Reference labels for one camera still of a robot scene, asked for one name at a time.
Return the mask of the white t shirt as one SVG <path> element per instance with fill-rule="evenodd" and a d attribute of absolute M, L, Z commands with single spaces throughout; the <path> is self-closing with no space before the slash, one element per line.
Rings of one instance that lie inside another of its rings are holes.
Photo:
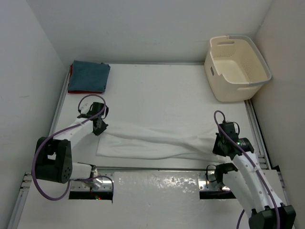
<path fill-rule="evenodd" d="M 111 122 L 102 133 L 97 156 L 126 159 L 191 159 L 222 163 L 212 153 L 216 138 L 213 123 L 141 126 Z"/>

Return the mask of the red t shirt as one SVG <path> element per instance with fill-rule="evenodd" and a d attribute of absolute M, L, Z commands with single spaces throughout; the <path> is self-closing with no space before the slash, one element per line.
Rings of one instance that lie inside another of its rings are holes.
<path fill-rule="evenodd" d="M 71 81 L 71 76 L 73 72 L 73 65 L 70 65 L 70 73 L 69 73 L 69 82 L 68 82 L 68 93 L 69 94 L 103 94 L 103 92 L 98 92 L 98 91 L 86 91 L 86 90 L 70 90 L 70 81 Z"/>

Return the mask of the blue t shirt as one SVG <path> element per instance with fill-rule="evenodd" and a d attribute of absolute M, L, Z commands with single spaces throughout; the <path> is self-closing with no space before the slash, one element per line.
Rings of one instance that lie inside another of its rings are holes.
<path fill-rule="evenodd" d="M 73 61 L 70 90 L 105 92 L 110 65 L 104 63 Z"/>

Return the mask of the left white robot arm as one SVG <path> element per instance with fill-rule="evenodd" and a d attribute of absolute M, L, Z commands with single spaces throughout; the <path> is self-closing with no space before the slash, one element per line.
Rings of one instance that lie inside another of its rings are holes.
<path fill-rule="evenodd" d="M 108 125 L 103 119 L 109 108 L 105 104 L 94 102 L 85 106 L 85 111 L 70 126 L 37 141 L 34 163 L 37 179 L 67 183 L 72 175 L 72 149 L 87 135 L 99 136 L 106 130 Z"/>

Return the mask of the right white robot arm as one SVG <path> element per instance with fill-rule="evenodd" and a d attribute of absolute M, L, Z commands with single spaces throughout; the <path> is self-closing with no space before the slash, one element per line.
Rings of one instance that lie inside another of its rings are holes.
<path fill-rule="evenodd" d="M 230 158 L 215 167 L 217 183 L 227 186 L 239 201 L 252 229 L 291 229 L 296 212 L 275 193 L 247 138 L 239 137 L 234 122 L 218 124 L 213 153 Z"/>

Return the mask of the reflective foil panel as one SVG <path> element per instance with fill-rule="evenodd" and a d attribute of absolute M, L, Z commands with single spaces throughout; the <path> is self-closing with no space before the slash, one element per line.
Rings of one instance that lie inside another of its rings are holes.
<path fill-rule="evenodd" d="M 197 173 L 174 171 L 116 172 L 113 201 L 199 201 Z"/>

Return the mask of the cream laundry basket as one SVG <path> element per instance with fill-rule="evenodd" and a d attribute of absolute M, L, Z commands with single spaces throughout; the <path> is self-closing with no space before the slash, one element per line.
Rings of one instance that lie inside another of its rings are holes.
<path fill-rule="evenodd" d="M 215 98 L 225 103 L 251 99 L 272 79 L 254 42 L 242 35 L 211 38 L 204 69 Z"/>

